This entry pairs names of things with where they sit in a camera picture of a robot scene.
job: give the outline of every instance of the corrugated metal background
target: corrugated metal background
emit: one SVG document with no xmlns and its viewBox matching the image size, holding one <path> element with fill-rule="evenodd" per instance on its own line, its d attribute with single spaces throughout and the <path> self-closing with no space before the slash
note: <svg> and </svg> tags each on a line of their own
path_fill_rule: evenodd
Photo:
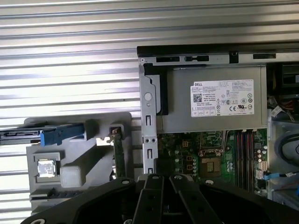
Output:
<svg viewBox="0 0 299 224">
<path fill-rule="evenodd" d="M 136 46 L 293 40 L 298 32 L 297 0 L 1 0 L 0 128 L 33 116 L 129 111 L 138 150 Z M 0 224 L 29 214 L 25 146 L 0 147 Z"/>
</svg>

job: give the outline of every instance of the motherboard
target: motherboard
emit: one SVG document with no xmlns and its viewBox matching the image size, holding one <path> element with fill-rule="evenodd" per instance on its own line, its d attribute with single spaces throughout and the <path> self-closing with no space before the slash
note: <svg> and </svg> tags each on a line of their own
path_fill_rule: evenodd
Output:
<svg viewBox="0 0 299 224">
<path fill-rule="evenodd" d="M 160 134 L 160 171 L 190 175 L 195 182 L 218 179 L 267 196 L 266 144 L 264 129 Z"/>
</svg>

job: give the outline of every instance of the power supply label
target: power supply label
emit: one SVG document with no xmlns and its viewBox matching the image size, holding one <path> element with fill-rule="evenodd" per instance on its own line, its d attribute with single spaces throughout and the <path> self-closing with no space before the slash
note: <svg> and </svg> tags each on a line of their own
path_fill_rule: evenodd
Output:
<svg viewBox="0 0 299 224">
<path fill-rule="evenodd" d="M 192 117 L 254 114 L 252 79 L 194 82 L 190 90 Z"/>
</svg>

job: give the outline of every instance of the blue latch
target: blue latch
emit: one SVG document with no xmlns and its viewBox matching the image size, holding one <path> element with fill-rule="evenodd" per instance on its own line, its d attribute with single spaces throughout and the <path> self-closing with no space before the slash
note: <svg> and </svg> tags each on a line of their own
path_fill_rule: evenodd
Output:
<svg viewBox="0 0 299 224">
<path fill-rule="evenodd" d="M 62 144 L 64 139 L 76 137 L 84 134 L 84 125 L 61 125 L 52 129 L 44 130 L 41 133 L 41 146 L 50 146 Z"/>
</svg>

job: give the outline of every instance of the barcode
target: barcode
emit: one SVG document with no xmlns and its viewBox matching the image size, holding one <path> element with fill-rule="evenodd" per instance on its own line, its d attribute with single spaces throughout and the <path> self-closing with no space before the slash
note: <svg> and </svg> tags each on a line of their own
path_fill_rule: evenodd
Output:
<svg viewBox="0 0 299 224">
<path fill-rule="evenodd" d="M 202 102 L 202 94 L 201 93 L 193 94 L 193 102 L 201 103 Z"/>
</svg>

